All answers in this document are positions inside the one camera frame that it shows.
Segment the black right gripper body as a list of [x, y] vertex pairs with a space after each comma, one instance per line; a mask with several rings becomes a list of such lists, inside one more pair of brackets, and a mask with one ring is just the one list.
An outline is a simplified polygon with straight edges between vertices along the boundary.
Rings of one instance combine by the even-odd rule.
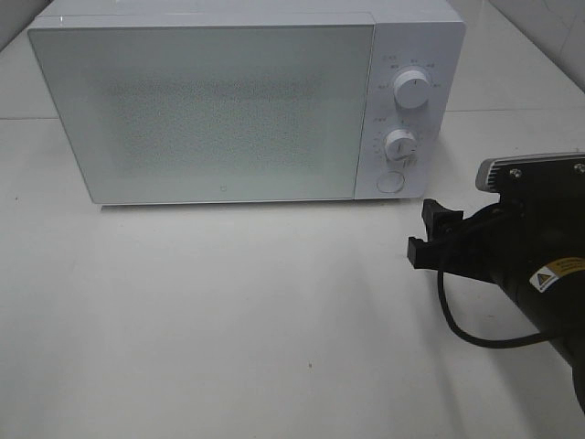
[[496, 284], [516, 302], [584, 300], [584, 184], [512, 182], [471, 216], [450, 273]]

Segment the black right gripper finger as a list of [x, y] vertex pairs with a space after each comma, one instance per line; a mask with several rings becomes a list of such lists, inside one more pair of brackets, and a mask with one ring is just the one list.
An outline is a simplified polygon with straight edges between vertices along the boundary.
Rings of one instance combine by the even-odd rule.
[[407, 259], [415, 269], [454, 270], [457, 266], [453, 249], [454, 238], [440, 238], [424, 241], [408, 238]]
[[450, 233], [463, 221], [463, 211], [447, 209], [437, 200], [425, 198], [421, 217], [427, 233]]

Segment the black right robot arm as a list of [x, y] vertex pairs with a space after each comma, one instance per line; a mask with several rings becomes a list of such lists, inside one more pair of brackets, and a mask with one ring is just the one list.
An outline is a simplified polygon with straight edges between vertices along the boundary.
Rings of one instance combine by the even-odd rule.
[[[575, 392], [582, 397], [584, 271], [568, 270], [562, 275], [553, 271], [564, 262], [584, 262], [581, 198], [503, 194], [470, 217], [426, 198], [421, 216], [427, 238], [409, 238], [408, 259], [416, 269], [436, 272], [441, 311], [449, 329], [481, 348], [550, 343], [570, 365]], [[449, 307], [446, 274], [497, 285], [536, 327], [536, 333], [488, 339], [465, 331]]]

